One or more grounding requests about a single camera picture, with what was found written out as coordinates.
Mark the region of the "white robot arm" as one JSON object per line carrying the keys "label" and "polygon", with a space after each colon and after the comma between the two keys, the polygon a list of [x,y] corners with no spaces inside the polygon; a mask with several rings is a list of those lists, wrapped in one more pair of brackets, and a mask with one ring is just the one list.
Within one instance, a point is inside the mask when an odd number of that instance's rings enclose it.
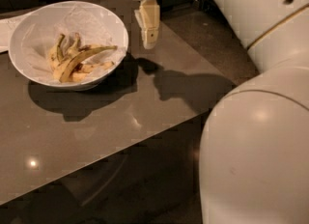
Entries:
{"label": "white robot arm", "polygon": [[203,130],[203,224],[309,224],[309,0],[213,0],[259,71]]}

